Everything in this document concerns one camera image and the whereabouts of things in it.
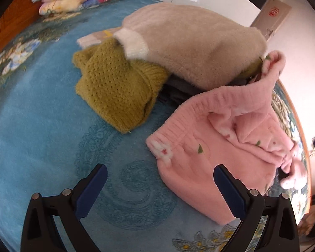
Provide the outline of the pink floral fleece garment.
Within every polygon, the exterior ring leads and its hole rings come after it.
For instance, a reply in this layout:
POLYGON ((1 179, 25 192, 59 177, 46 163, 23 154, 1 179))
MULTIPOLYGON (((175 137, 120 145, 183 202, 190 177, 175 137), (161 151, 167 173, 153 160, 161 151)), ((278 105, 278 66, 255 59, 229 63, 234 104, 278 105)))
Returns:
POLYGON ((221 86, 190 98, 146 140, 165 185, 218 224, 234 219, 213 180, 219 164, 259 193, 269 189, 277 169, 285 173, 282 188, 307 184, 298 144, 282 130, 271 106, 285 64, 282 52, 271 51, 258 81, 221 86))

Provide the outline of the blue floral bed blanket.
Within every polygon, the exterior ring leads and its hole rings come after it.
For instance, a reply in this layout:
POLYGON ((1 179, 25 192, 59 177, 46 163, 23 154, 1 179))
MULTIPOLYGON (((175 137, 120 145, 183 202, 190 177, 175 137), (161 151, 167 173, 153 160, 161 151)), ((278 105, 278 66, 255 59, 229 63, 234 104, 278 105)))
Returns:
POLYGON ((32 194, 59 194, 104 164, 107 183, 82 223, 101 251, 220 251, 238 222, 221 226, 161 181, 146 138, 172 114, 157 102, 145 124, 121 134, 102 120, 75 85, 77 40, 119 26, 154 0, 43 18, 0 54, 0 238, 19 251, 32 194))

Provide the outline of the mustard yellow knit sweater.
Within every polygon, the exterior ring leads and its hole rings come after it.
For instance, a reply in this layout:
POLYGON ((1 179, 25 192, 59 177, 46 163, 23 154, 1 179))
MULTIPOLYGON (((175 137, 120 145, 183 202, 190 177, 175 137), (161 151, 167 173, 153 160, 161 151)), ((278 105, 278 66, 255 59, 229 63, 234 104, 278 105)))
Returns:
POLYGON ((170 76, 157 64, 127 59, 114 38, 75 52, 72 62, 82 75, 76 93, 123 134, 146 122, 170 76))

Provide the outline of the dark grey garment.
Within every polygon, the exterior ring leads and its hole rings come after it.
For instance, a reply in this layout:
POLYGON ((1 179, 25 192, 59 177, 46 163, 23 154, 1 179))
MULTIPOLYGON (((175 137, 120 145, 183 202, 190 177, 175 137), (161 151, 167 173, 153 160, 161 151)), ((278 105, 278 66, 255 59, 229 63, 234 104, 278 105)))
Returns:
MULTIPOLYGON (((244 86, 251 82, 251 80, 256 79, 259 74, 252 74, 249 77, 237 77, 233 81, 225 85, 219 85, 214 89, 220 87, 233 87, 233 86, 244 86)), ((165 84, 162 85, 160 90, 153 94, 155 101, 160 101, 168 104, 174 108, 179 107, 188 99, 201 93, 209 92, 212 89, 204 90, 188 83, 187 81, 177 77, 176 75, 171 75, 165 84)))

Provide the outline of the beige fluffy sweater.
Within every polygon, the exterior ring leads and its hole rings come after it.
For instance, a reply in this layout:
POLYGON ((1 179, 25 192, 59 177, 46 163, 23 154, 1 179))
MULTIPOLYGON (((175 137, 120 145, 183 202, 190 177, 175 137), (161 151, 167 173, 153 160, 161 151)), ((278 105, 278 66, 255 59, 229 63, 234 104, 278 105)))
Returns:
POLYGON ((166 2, 125 17, 114 38, 127 59, 158 64, 204 91, 233 81, 267 48, 255 27, 202 7, 166 2))

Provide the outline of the cream patterned folded cloth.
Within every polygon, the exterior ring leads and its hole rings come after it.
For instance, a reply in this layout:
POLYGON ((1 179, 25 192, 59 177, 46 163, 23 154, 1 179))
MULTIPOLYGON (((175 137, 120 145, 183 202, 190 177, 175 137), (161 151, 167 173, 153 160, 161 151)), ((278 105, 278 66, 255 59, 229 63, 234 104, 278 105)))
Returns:
POLYGON ((76 42, 82 49, 85 49, 89 46, 101 44, 105 39, 112 37, 113 34, 120 29, 121 27, 115 27, 103 31, 97 31, 77 39, 76 42))

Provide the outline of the cardboard box with red print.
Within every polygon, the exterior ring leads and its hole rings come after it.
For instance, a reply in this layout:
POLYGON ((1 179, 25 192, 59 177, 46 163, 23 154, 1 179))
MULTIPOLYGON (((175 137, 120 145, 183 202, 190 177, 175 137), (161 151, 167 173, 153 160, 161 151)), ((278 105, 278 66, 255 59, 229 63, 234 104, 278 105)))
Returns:
POLYGON ((285 21, 291 9, 291 6, 280 0, 267 0, 251 27, 256 27, 269 41, 285 21))

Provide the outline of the wooden bed headboard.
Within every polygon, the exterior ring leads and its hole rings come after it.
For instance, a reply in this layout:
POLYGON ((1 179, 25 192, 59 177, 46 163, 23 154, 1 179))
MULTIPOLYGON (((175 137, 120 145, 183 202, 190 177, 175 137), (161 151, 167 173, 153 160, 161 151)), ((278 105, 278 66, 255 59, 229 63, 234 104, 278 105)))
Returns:
POLYGON ((0 53, 22 30, 38 20, 41 2, 13 0, 0 18, 0 53))

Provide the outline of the yellow floral folded blanket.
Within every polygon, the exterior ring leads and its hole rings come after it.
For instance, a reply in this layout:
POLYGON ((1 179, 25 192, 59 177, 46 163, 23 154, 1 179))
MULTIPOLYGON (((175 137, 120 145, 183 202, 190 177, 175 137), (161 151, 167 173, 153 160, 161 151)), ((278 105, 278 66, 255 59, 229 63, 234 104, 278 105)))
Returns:
POLYGON ((77 12, 83 9, 99 6, 109 0, 40 0, 40 15, 77 12))

